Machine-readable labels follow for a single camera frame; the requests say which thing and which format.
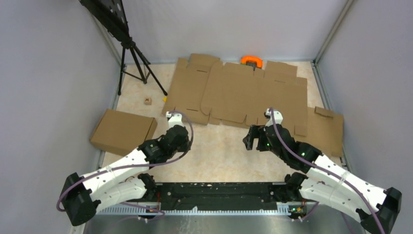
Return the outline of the brown cardboard box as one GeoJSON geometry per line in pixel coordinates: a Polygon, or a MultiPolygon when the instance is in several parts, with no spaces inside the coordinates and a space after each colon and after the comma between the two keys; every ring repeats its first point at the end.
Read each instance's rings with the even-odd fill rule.
{"type": "Polygon", "coordinates": [[[145,140],[152,139],[156,128],[157,121],[153,117],[107,109],[90,143],[102,151],[125,156],[145,140]]]}

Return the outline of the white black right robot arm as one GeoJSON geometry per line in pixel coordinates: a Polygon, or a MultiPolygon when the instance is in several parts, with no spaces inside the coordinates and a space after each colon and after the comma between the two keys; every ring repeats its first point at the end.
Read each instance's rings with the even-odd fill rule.
{"type": "Polygon", "coordinates": [[[252,150],[270,151],[295,172],[276,192],[282,202],[312,200],[359,222],[371,234],[389,234],[401,210],[402,193],[366,182],[334,163],[316,147],[296,141],[281,125],[252,125],[243,143],[252,150]]]}

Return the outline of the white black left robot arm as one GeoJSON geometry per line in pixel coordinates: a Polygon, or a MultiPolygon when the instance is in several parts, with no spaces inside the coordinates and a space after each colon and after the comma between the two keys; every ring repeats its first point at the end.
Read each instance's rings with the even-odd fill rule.
{"type": "Polygon", "coordinates": [[[193,138],[193,129],[174,125],[164,135],[144,141],[104,168],[67,176],[56,209],[65,212],[73,226],[79,226],[109,206],[134,199],[157,199],[156,183],[147,171],[175,162],[172,157],[176,153],[187,154],[193,138]]]}

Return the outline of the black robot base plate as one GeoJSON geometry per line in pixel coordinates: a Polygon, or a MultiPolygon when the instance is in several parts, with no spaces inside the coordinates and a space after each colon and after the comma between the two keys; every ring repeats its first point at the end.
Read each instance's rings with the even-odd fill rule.
{"type": "Polygon", "coordinates": [[[270,211],[282,204],[304,206],[296,186],[281,182],[158,183],[148,199],[164,211],[270,211]]]}

